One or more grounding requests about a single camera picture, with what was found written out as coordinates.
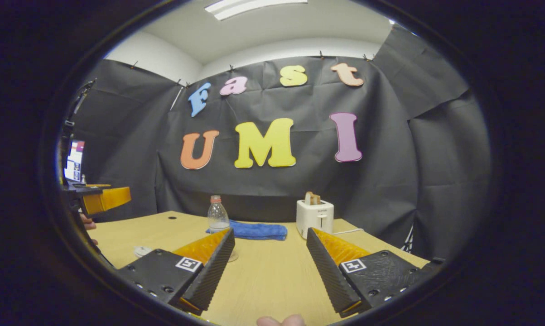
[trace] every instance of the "monitor screen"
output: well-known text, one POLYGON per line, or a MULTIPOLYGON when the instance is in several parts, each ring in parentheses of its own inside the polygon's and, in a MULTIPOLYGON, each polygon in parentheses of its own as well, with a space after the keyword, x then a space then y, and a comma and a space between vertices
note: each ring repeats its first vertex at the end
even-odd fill
POLYGON ((83 156, 83 147, 85 142, 74 140, 71 144, 71 152, 67 156, 67 167, 65 168, 65 178, 81 182, 81 159, 83 156))

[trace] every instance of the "foam letter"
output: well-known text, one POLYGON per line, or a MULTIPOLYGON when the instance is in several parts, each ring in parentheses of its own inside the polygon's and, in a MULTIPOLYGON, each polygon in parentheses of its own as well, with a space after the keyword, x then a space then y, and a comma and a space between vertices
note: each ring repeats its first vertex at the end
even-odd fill
POLYGON ((248 78, 246 77, 236 77, 225 82, 224 87, 220 90, 220 95, 226 96, 230 94, 240 94, 246 90, 246 82, 248 78))
POLYGON ((359 161, 363 154, 357 149, 357 139, 353 128, 353 122, 357 120, 357 116, 353 113, 333 113, 330 118, 337 125, 339 151, 335 154, 335 159, 338 162, 359 161))
POLYGON ((307 82, 308 77, 304 74, 303 66, 286 66, 280 70, 280 83, 283 86, 299 86, 307 82))
POLYGON ((236 131, 240 135, 240 144, 238 159, 234 162, 234 166, 239 169, 252 167, 253 161, 250 159, 249 153, 251 151, 258 166, 262 167, 270 149, 272 149, 272 155, 268 160, 268 165, 271 167, 292 167, 295 165, 297 159, 290 152, 290 127, 292 125, 292 119, 276 119, 270 124, 264 137, 254 122, 245 122, 236 126, 236 131))
POLYGON ((188 97, 188 101, 192 103, 192 118, 196 116, 196 114, 200 113, 206 107, 206 101, 208 99, 208 88, 210 88, 210 83, 207 82, 202 87, 198 88, 197 91, 194 91, 190 97, 188 97))
POLYGON ((349 86, 361 86, 363 85, 363 80, 359 78, 355 78, 353 76, 353 72, 357 72, 357 68, 355 67, 349 67, 346 63, 340 63, 335 66, 331 67, 331 70, 333 72, 337 72, 339 74, 339 78, 345 85, 349 86))
POLYGON ((214 139, 220 132, 218 130, 209 130, 204 132, 204 151, 200 158, 192 157, 196 139, 200 138, 200 134, 187 134, 183 137, 182 154, 179 161, 182 166, 189 170, 198 170, 206 166, 212 157, 212 149, 214 148, 214 139))

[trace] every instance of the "blue towel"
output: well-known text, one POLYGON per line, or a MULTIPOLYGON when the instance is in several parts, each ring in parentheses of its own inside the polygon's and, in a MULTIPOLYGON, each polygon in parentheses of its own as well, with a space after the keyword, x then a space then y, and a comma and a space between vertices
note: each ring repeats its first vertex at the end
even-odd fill
POLYGON ((234 236, 250 240, 284 240, 286 239, 286 227, 274 224, 248 224, 230 220, 230 227, 234 229, 234 236))

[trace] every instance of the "wooden table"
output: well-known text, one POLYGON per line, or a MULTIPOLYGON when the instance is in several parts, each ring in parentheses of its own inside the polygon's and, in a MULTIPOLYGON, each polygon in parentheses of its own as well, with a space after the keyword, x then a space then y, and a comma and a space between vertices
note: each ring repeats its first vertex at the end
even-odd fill
MULTIPOLYGON (((202 318, 223 326, 255 326, 256 319, 262 316, 283 320, 296 313, 303 315, 308 326, 322 326, 342 319, 333 310, 306 240, 298 234, 295 223, 279 224, 288 229, 284 241, 236 239, 239 258, 226 266, 210 308, 202 318)), ((136 246, 172 251, 206 237, 207 227, 206 217, 165 212, 98 223, 89 234, 99 241, 105 257, 116 268, 122 268, 136 260, 136 246)), ((336 219, 333 232, 356 228, 336 219)), ((338 237, 371 253, 390 250, 419 268, 428 263, 364 231, 338 237)))

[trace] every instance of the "ceiling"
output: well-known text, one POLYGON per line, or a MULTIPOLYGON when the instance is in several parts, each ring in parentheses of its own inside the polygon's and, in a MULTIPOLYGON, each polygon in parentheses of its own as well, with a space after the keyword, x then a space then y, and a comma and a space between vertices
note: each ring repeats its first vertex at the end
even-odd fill
POLYGON ((254 46, 299 38, 344 38, 382 44, 389 20, 350 0, 309 0, 260 8, 217 20, 204 8, 216 0, 192 0, 144 28, 201 64, 254 46))

